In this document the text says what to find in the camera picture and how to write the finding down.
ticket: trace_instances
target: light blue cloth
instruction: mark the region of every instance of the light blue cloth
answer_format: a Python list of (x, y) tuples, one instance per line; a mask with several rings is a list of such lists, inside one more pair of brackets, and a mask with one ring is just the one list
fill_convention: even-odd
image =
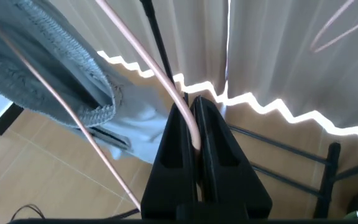
[[(118, 74), (48, 1), (0, 0), (0, 28), (115, 158), (154, 161), (167, 121), (165, 108), (155, 107), (156, 93)], [(1, 38), (0, 94), (80, 134)]]

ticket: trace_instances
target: black rod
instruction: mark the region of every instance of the black rod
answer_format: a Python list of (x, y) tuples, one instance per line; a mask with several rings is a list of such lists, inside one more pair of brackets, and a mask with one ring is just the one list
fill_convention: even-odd
[(253, 133), (252, 131), (248, 131), (246, 129), (243, 129), (243, 128), (240, 128), (240, 127), (237, 127), (237, 126), (234, 126), (234, 125), (231, 125), (231, 124), (227, 124), (227, 125), (233, 131), (237, 131), (237, 132), (239, 132), (241, 134), (245, 134), (247, 136), (250, 136), (252, 138), (258, 139), (258, 140), (263, 141), (263, 142), (266, 142), (266, 143), (271, 144), (273, 146), (280, 147), (280, 148), (282, 148), (284, 150), (290, 151), (290, 152), (295, 153), (295, 154), (297, 154), (299, 156), (306, 157), (306, 158), (314, 160), (316, 162), (320, 162), (320, 163), (325, 164), (325, 165), (330, 165), (330, 163), (326, 159), (324, 159), (322, 157), (315, 156), (313, 154), (310, 154), (308, 152), (299, 150), (299, 149), (291, 147), (289, 145), (276, 142), (273, 139), (266, 138), (265, 136), (261, 136), (259, 134)]
[(323, 198), (317, 199), (313, 218), (328, 217), (329, 204), (331, 203), (331, 194), (334, 187), (333, 177), (335, 177), (338, 169), (340, 152), (341, 145), (339, 143), (334, 142), (329, 145), (327, 160), (331, 163), (331, 165), (324, 168), (323, 179), (321, 180), (319, 191)]
[(351, 177), (353, 175), (358, 174), (358, 166), (355, 166), (353, 168), (350, 168), (348, 170), (345, 170), (344, 172), (341, 172), (340, 174), (336, 175), (333, 180), (339, 181), (348, 177)]
[[(160, 57), (164, 65), (165, 73), (167, 74), (168, 78), (171, 80), (173, 85), (175, 85), (175, 82), (173, 81), (171, 66), (169, 65), (167, 52), (165, 51), (164, 43), (161, 37), (160, 28), (158, 28), (157, 19), (155, 18), (153, 3), (151, 0), (140, 0), (140, 1), (143, 4), (144, 12), (146, 13), (147, 18), (149, 19), (149, 24), (150, 27), (152, 28), (155, 43), (157, 44), (158, 52), (160, 53)], [(185, 101), (188, 104), (187, 93), (185, 93)]]
[(297, 189), (299, 189), (299, 190), (302, 190), (302, 191), (304, 191), (304, 192), (306, 192), (306, 193), (312, 194), (312, 195), (314, 195), (314, 196), (316, 196), (316, 197), (318, 197), (318, 198), (322, 198), (322, 197), (323, 197), (323, 196), (318, 192), (318, 190), (313, 189), (313, 188), (311, 188), (311, 187), (309, 187), (309, 186), (306, 186), (306, 185), (303, 185), (303, 184), (301, 184), (301, 183), (295, 182), (295, 181), (293, 181), (293, 180), (291, 180), (291, 179), (288, 179), (288, 178), (286, 178), (286, 177), (283, 177), (283, 176), (281, 176), (281, 175), (279, 175), (279, 174), (276, 174), (276, 173), (274, 173), (274, 172), (272, 172), (272, 171), (269, 171), (269, 170), (267, 170), (267, 169), (264, 169), (264, 168), (262, 168), (262, 167), (260, 167), (260, 166), (255, 165), (255, 164), (252, 164), (252, 168), (253, 168), (254, 170), (256, 170), (256, 171), (259, 171), (259, 172), (261, 172), (261, 173), (263, 173), (263, 174), (268, 175), (269, 177), (273, 177), (274, 179), (277, 179), (277, 180), (279, 180), (279, 181), (281, 181), (281, 182), (283, 182), (283, 183), (286, 183), (286, 184), (288, 184), (288, 185), (291, 185), (292, 187), (297, 188)]

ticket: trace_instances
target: black wire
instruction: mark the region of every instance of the black wire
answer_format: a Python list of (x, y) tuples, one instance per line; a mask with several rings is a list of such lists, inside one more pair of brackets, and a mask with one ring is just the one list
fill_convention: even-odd
[(13, 219), (15, 219), (16, 215), (19, 213), (19, 211), (21, 211), (23, 208), (30, 208), (31, 210), (35, 211), (42, 219), (45, 219), (43, 213), (41, 212), (41, 209), (34, 205), (34, 204), (27, 204), (27, 205), (23, 205), (21, 206), (19, 209), (17, 209), (17, 211), (15, 212), (15, 214), (13, 214), (11, 221), (13, 221)]
[(137, 209), (137, 208), (132, 209), (132, 210), (130, 210), (128, 212), (124, 212), (124, 213), (115, 215), (113, 217), (110, 217), (109, 219), (113, 219), (113, 220), (123, 219), (123, 218), (129, 217), (131, 215), (135, 215), (136, 213), (139, 213), (139, 209)]

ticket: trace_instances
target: sunlight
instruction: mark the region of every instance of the sunlight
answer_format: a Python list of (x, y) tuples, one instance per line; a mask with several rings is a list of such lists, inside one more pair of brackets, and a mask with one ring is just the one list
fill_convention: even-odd
[[(108, 57), (106, 53), (102, 50), (98, 51), (98, 54), (104, 59), (106, 59), (109, 63), (121, 63), (128, 70), (137, 70), (141, 77), (149, 78), (154, 76), (153, 71), (147, 70), (142, 72), (138, 63), (126, 63), (121, 56)], [(313, 119), (317, 123), (319, 123), (329, 134), (334, 134), (337, 136), (347, 136), (350, 134), (358, 135), (358, 126), (350, 128), (337, 128), (330, 120), (328, 120), (320, 112), (315, 110), (294, 117), (281, 99), (276, 99), (266, 106), (261, 106), (252, 93), (244, 93), (243, 95), (239, 95), (229, 99), (227, 98), (227, 82), (224, 86), (223, 94), (218, 96), (211, 82), (203, 82), (191, 86), (185, 86), (185, 78), (182, 73), (174, 75), (173, 80), (175, 82), (178, 82), (181, 86), (181, 89), (187, 93), (197, 93), (199, 91), (209, 90), (209, 92), (213, 95), (215, 101), (217, 103), (223, 103), (224, 106), (233, 106), (239, 103), (248, 103), (252, 107), (252, 109), (254, 109), (259, 114), (267, 114), (273, 110), (278, 110), (283, 115), (283, 117), (291, 124)]]

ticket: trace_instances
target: pleated curtain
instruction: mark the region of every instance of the pleated curtain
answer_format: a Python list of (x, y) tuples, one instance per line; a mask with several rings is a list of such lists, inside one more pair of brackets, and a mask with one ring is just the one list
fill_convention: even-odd
[[(149, 68), (94, 1), (51, 0), (108, 57)], [(174, 74), (185, 85), (209, 81), (261, 106), (282, 99), (293, 116), (319, 111), (335, 126), (358, 126), (358, 29), (314, 53), (310, 44), (345, 0), (153, 0)], [(162, 66), (139, 0), (108, 0)], [(323, 45), (358, 24), (358, 0), (323, 34)]]

